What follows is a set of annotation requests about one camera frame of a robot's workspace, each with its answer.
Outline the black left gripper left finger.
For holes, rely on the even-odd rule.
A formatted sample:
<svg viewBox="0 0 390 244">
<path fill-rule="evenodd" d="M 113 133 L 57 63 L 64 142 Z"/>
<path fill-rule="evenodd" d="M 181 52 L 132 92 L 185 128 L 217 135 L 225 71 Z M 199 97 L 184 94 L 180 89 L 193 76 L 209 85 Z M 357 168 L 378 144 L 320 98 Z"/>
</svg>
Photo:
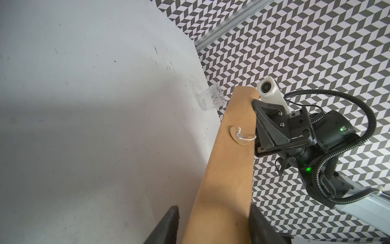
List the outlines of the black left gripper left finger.
<svg viewBox="0 0 390 244">
<path fill-rule="evenodd" d="M 179 207 L 171 206 L 143 244 L 176 244 L 179 220 Z"/>
</svg>

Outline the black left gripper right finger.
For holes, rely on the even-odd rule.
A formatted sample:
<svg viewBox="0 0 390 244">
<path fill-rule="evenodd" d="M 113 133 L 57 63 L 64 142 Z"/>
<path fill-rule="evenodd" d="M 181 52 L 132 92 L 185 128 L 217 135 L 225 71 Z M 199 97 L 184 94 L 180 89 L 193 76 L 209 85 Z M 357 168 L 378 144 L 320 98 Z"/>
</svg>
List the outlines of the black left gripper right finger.
<svg viewBox="0 0 390 244">
<path fill-rule="evenodd" d="M 273 229 L 255 204 L 250 206 L 248 227 L 251 244 L 288 244 L 286 239 Z"/>
</svg>

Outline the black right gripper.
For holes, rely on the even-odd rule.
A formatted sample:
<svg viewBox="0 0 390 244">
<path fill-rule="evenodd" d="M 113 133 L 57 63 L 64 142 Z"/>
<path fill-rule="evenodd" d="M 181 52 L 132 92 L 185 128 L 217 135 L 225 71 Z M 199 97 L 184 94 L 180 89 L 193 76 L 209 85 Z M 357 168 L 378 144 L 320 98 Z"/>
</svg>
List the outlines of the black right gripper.
<svg viewBox="0 0 390 244">
<path fill-rule="evenodd" d="M 252 108 L 257 116 L 255 156 L 258 158 L 278 154 L 290 157 L 288 165 L 305 167 L 330 151 L 358 139 L 355 128 L 337 111 L 315 115 L 301 109 L 286 114 L 282 105 L 254 99 Z"/>
</svg>

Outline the brown kraft file bag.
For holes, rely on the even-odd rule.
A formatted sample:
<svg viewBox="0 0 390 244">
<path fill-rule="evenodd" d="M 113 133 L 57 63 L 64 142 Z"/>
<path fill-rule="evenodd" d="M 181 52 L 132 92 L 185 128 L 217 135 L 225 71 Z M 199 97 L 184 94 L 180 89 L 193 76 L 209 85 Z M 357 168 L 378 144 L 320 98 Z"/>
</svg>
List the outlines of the brown kraft file bag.
<svg viewBox="0 0 390 244">
<path fill-rule="evenodd" d="M 230 129 L 254 135 L 252 101 L 259 92 L 237 86 L 223 115 L 182 242 L 184 244 L 248 244 L 255 146 L 239 145 Z"/>
</svg>

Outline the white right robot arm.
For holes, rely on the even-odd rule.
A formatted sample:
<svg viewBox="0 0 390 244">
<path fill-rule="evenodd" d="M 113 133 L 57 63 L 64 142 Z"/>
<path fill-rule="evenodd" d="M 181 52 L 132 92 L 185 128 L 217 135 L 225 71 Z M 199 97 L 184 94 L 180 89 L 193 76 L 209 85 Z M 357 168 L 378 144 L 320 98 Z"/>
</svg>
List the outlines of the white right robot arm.
<svg viewBox="0 0 390 244">
<path fill-rule="evenodd" d="M 257 116 L 257 157 L 277 154 L 277 173 L 296 168 L 311 198 L 389 233 L 389 194 L 336 171 L 340 156 L 362 140 L 345 116 L 334 110 L 310 114 L 306 106 L 288 113 L 282 105 L 259 100 L 252 107 Z"/>
</svg>

